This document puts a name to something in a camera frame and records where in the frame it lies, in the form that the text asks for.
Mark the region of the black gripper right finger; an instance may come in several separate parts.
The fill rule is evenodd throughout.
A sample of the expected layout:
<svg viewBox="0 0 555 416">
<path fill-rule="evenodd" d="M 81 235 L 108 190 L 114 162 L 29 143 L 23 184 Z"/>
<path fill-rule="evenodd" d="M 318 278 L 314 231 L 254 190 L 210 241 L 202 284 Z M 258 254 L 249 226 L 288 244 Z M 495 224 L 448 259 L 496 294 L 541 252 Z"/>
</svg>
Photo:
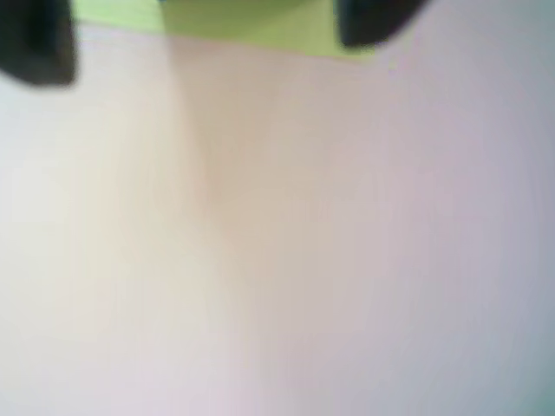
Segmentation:
<svg viewBox="0 0 555 416">
<path fill-rule="evenodd" d="M 375 47 L 396 36 L 426 7 L 426 0 L 340 0 L 337 30 L 344 47 Z"/>
</svg>

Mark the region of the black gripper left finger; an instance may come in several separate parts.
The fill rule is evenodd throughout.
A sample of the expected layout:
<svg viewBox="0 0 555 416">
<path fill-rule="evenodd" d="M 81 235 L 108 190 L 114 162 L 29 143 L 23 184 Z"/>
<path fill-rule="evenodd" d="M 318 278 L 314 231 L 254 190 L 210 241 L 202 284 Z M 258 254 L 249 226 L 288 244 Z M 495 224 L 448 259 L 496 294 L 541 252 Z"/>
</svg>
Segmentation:
<svg viewBox="0 0 555 416">
<path fill-rule="evenodd" d="M 71 2 L 1 0 L 1 72 L 28 85 L 71 85 L 77 73 Z"/>
</svg>

